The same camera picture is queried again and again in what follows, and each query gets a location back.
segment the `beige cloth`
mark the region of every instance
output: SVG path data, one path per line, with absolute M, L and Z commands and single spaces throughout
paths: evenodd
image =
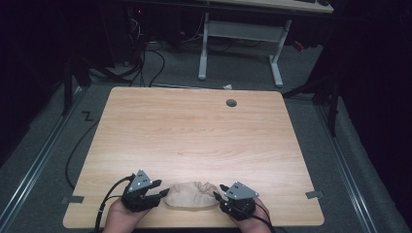
M 215 199 L 213 191 L 220 193 L 218 188 L 211 183 L 177 183 L 170 187 L 169 193 L 164 197 L 164 201 L 172 207 L 210 207 L 219 203 Z

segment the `tape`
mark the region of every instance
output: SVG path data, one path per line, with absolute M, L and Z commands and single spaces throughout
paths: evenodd
M 317 190 L 306 192 L 305 194 L 306 194 L 306 197 L 308 199 L 312 199 L 312 198 L 315 198 L 315 197 L 318 198 L 318 199 L 321 199 L 321 198 L 324 197 L 324 193 L 322 191 L 317 191 Z
M 61 204 L 68 204 L 68 203 L 83 203 L 85 200 L 84 196 L 71 196 L 71 197 L 63 197 L 61 199 Z

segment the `grommet hole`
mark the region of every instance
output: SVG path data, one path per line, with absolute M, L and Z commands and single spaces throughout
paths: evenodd
M 233 108 L 233 107 L 236 107 L 237 102 L 236 102 L 236 100 L 234 100 L 234 99 L 228 99 L 228 100 L 226 100 L 226 105 L 227 105 L 228 107 Z

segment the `table leg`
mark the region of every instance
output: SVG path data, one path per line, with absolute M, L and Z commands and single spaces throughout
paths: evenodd
M 278 47 L 275 50 L 275 54 L 269 56 L 269 62 L 270 62 L 270 67 L 272 68 L 273 79 L 277 87 L 283 86 L 282 77 L 281 77 L 281 74 L 279 72 L 279 67 L 278 67 L 278 59 L 281 54 L 282 47 L 285 43 L 286 37 L 288 36 L 291 23 L 292 23 L 291 19 L 288 19 L 286 21 L 285 26 L 282 30 L 281 38 L 278 42 Z
M 202 81 L 206 80 L 208 36 L 209 36 L 209 13 L 205 13 L 205 23 L 204 23 L 204 29 L 203 29 L 203 48 L 202 48 L 202 53 L 200 54 L 199 76 L 198 76 L 198 78 Z

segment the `metal frame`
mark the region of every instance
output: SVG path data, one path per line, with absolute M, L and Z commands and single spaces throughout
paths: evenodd
M 354 205 L 355 212 L 358 215 L 358 219 L 360 220 L 363 231 L 368 233 L 378 232 L 375 223 L 373 222 L 373 218 L 370 215 L 369 210 L 367 209 L 363 195 L 361 194 L 361 191 L 358 188 L 354 177 L 352 176 L 351 169 L 346 162 L 343 151 L 339 146 L 339 142 L 336 137 L 331 135 L 330 131 L 328 130 L 328 122 L 325 110 L 322 106 L 316 106 L 316 111 L 319 118 L 323 122 L 324 130 L 327 133 L 330 144 L 333 147 L 335 159 L 338 165 L 337 167 L 342 176 L 342 181 L 348 191 L 348 195 L 351 198 L 352 204 Z
M 282 51 L 282 47 L 288 36 L 292 20 L 287 19 L 284 27 L 264 26 L 247 23 L 227 22 L 209 20 L 209 13 L 205 14 L 203 28 L 203 47 L 200 54 L 199 74 L 198 78 L 202 81 L 206 80 L 207 72 L 207 45 L 209 36 L 226 37 L 234 39 L 246 39 L 264 42 L 277 43 L 274 54 L 269 56 L 269 64 L 272 69 L 273 80 L 277 87 L 282 87 L 282 77 L 279 71 L 278 59 Z
M 61 135 L 61 132 L 64 126 L 66 125 L 68 119 L 72 115 L 75 106 L 79 104 L 80 100 L 82 99 L 82 97 L 85 96 L 85 94 L 86 91 L 84 89 L 81 89 L 80 87 L 77 88 L 75 92 L 74 106 L 72 106 L 72 108 L 67 112 L 66 115 L 60 117 L 60 120 L 52 130 L 49 138 L 46 140 L 42 149 L 38 153 L 36 159 L 34 160 L 27 174 L 18 185 L 15 194 L 9 201 L 9 204 L 3 210 L 3 213 L 0 216 L 0 233 L 8 232 L 10 226 L 12 225 L 15 217 L 18 214 L 18 211 L 24 204 L 25 199 L 27 198 L 34 184 L 37 182 L 37 179 L 39 179 L 46 164 L 48 163 L 49 158 L 52 155 L 52 149 L 58 137 Z

